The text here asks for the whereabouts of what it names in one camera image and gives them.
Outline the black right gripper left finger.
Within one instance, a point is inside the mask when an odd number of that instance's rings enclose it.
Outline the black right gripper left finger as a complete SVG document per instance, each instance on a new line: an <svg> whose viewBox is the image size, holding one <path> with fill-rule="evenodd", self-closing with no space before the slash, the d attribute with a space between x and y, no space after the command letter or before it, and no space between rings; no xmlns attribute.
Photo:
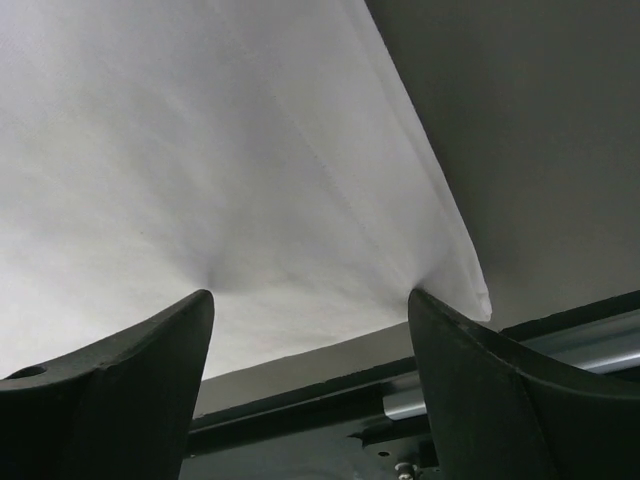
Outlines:
<svg viewBox="0 0 640 480"><path fill-rule="evenodd" d="M4 479L176 479L214 324L198 290L1 382Z"/></svg>

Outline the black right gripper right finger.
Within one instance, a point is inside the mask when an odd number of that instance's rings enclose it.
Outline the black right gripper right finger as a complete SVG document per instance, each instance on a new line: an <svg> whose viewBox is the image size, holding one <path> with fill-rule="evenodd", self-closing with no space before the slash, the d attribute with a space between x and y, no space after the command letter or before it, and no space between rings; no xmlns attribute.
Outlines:
<svg viewBox="0 0 640 480"><path fill-rule="evenodd" d="M638 478L638 384L537 353L421 290L408 323L444 478Z"/></svg>

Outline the white t-shirt with red print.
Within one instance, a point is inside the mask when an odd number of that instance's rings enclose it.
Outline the white t-shirt with red print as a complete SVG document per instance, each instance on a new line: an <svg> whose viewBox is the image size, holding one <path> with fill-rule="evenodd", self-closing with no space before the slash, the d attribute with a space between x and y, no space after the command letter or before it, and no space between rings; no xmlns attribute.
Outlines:
<svg viewBox="0 0 640 480"><path fill-rule="evenodd" d="M1 5L1 371L198 289L214 377L399 323L420 287L492 312L362 1Z"/></svg>

